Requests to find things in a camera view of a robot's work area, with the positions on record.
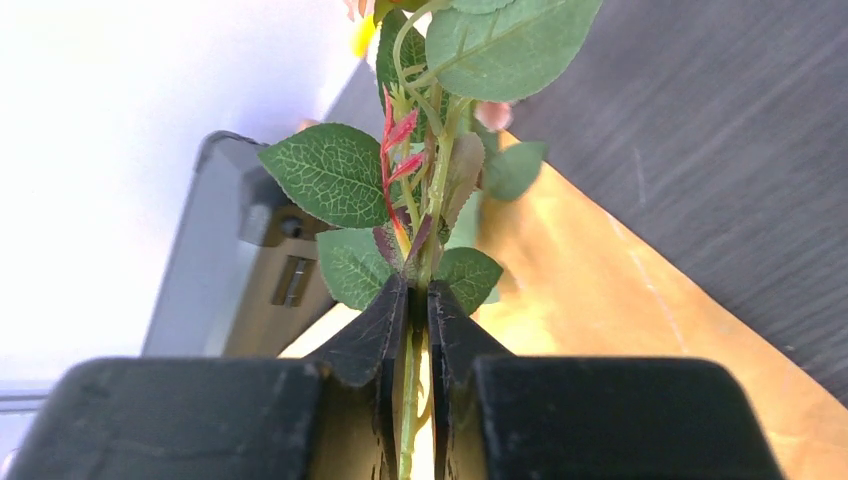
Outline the orange flower bouquet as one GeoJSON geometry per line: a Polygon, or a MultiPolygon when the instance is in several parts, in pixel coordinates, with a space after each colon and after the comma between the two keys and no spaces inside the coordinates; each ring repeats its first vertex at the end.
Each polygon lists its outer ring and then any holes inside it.
{"type": "Polygon", "coordinates": [[[519,200],[481,204],[504,274],[476,321],[525,355],[694,356],[742,384],[785,475],[847,475],[847,410],[786,355],[544,166],[519,200]]]}

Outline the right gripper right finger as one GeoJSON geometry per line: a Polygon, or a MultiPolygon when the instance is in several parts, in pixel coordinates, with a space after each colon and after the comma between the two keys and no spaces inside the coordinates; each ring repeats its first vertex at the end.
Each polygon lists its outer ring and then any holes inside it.
{"type": "Polygon", "coordinates": [[[779,479],[741,385],[679,357],[518,356],[428,289],[439,479],[779,479]]]}

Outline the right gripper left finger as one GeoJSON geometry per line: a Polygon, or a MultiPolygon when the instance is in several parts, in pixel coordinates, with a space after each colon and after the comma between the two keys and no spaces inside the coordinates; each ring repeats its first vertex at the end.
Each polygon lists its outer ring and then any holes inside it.
{"type": "Polygon", "coordinates": [[[11,479],[394,479],[408,291],[392,275],[302,359],[101,358],[71,368],[11,479]]]}

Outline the large peach rose stem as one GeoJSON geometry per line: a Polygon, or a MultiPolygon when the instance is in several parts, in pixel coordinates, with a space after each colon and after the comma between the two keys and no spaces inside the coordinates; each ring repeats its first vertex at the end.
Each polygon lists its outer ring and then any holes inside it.
{"type": "Polygon", "coordinates": [[[497,175],[499,132],[479,101],[512,106],[558,79],[584,45],[597,1],[349,1],[359,55],[374,52],[384,116],[374,137],[343,123],[302,128],[259,159],[282,191],[328,225],[317,237],[332,298],[364,310],[392,275],[413,291],[402,334],[398,479],[412,475],[429,285],[446,282],[467,313],[502,267],[456,242],[461,213],[497,175]]]}

